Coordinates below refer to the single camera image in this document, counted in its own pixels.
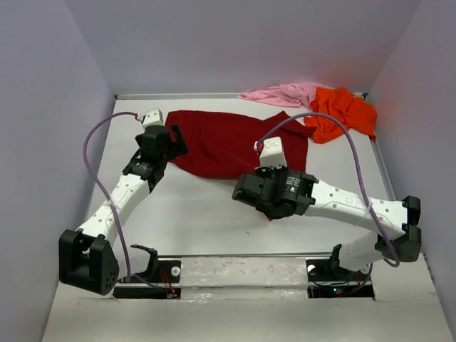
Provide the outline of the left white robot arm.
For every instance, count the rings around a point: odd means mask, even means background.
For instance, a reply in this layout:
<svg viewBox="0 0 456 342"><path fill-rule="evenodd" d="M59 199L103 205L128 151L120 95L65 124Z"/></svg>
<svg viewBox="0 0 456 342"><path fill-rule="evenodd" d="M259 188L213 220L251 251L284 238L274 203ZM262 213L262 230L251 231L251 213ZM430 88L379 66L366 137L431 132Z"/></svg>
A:
<svg viewBox="0 0 456 342"><path fill-rule="evenodd" d="M140 257L132 267L122 227L164 177L168 162L187 154L188 148L177 124L149 125L135 140L138 150L113 191L102 191L104 203L78 228L60 236L61 283L106 295L120 279L156 277L157 263L149 257Z"/></svg>

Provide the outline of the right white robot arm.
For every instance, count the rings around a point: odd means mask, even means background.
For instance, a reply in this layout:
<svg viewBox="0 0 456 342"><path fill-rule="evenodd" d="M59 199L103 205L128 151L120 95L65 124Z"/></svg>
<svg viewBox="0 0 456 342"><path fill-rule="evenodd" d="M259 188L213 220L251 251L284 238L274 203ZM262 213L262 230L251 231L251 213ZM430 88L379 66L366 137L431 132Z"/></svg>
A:
<svg viewBox="0 0 456 342"><path fill-rule="evenodd" d="M368 230L363 237L333 248L328 271L335 279L344 279L382 259L412 263L421 252L421 201L414 196L401 201L365 201L313 175L260 167L239 178L232 199L269 219L323 217Z"/></svg>

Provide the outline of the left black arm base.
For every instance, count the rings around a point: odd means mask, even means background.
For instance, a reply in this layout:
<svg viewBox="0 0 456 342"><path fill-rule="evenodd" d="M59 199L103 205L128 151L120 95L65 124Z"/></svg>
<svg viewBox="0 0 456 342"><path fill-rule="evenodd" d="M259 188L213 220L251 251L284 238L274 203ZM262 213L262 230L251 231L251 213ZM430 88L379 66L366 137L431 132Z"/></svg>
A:
<svg viewBox="0 0 456 342"><path fill-rule="evenodd" d="M126 278L120 280L114 287L113 297L116 299L179 299L182 292L180 287L182 261L161 258L156 249L139 244L133 244L131 247L148 254L147 267L142 272L132 274L129 281Z"/></svg>

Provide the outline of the dark red t shirt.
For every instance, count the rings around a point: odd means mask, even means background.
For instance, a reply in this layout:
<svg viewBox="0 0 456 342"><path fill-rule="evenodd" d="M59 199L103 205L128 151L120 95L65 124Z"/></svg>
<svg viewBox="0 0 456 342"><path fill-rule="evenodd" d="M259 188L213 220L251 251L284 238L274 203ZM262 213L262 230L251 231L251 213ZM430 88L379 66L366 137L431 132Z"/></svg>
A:
<svg viewBox="0 0 456 342"><path fill-rule="evenodd" d="M236 180L259 166L254 143L288 117L284 111L264 120L200 110L170 112L165 124L179 126L188 148L173 162L198 177Z"/></svg>

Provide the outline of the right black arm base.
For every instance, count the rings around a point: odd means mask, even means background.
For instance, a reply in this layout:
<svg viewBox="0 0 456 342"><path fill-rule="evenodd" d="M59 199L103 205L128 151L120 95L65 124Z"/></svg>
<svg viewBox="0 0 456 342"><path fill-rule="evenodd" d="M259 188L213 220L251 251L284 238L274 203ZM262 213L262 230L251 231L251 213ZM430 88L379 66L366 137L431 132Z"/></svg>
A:
<svg viewBox="0 0 456 342"><path fill-rule="evenodd" d="M371 273L373 263L358 271L340 266L339 254L342 245L337 244L328 258L307 259L307 293L310 299L374 299Z"/></svg>

